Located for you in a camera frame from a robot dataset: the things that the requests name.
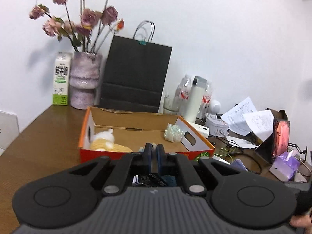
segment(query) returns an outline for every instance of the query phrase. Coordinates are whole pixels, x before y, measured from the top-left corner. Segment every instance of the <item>vase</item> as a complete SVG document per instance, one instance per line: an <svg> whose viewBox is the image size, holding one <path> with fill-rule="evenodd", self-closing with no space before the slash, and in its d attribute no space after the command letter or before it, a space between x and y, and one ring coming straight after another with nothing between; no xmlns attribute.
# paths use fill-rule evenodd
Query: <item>vase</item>
<svg viewBox="0 0 312 234"><path fill-rule="evenodd" d="M101 54L75 52L69 79L72 107L86 110L93 106L101 61Z"/></svg>

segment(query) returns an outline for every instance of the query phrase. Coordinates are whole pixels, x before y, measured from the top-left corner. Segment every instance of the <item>cardboard box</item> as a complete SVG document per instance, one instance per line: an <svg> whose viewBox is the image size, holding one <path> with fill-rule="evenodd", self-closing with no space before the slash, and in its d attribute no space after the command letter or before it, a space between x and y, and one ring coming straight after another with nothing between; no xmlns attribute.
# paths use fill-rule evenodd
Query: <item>cardboard box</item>
<svg viewBox="0 0 312 234"><path fill-rule="evenodd" d="M178 124L184 136L181 143L172 143L164 139L168 123ZM214 152L214 146L199 134L187 121L176 115L160 113L138 113L88 108L79 139L81 162L107 155L119 159L124 153L89 150L90 139L95 133L113 129L115 143L138 151L146 143L163 144L165 152L178 152L194 159L202 152Z"/></svg>
<svg viewBox="0 0 312 234"><path fill-rule="evenodd" d="M68 82L72 53L59 52L55 60L53 105L68 105Z"/></svg>

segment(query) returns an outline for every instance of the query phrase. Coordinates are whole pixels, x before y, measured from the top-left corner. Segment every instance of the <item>stuffed toy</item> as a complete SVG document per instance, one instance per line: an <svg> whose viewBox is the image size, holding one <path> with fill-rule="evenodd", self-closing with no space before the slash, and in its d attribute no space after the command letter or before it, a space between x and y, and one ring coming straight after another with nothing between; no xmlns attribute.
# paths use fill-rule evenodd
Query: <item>stuffed toy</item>
<svg viewBox="0 0 312 234"><path fill-rule="evenodd" d="M113 130L97 133L92 138L91 150L113 151L113 152L133 152L130 148L114 143Z"/></svg>

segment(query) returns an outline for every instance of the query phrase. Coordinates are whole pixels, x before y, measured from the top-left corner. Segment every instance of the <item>silver bolt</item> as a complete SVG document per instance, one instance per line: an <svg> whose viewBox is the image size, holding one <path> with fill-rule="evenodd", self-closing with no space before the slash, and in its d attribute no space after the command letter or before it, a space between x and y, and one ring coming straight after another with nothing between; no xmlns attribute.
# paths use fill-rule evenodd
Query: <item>silver bolt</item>
<svg viewBox="0 0 312 234"><path fill-rule="evenodd" d="M104 192L105 193L117 193L119 192L119 188L117 186L107 186L107 187L104 187Z"/></svg>
<svg viewBox="0 0 312 234"><path fill-rule="evenodd" d="M205 190L205 188L201 185L191 185L188 190L190 190L191 192L194 193L200 193L203 192Z"/></svg>

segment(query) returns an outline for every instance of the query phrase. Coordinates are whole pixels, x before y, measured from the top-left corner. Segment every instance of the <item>milk carton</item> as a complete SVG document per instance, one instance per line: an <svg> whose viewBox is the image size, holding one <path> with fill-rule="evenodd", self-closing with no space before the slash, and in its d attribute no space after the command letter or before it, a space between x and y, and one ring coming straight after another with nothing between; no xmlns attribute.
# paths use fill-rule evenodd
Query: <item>milk carton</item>
<svg viewBox="0 0 312 234"><path fill-rule="evenodd" d="M53 105L68 105L68 82L72 53L57 54L53 78Z"/></svg>

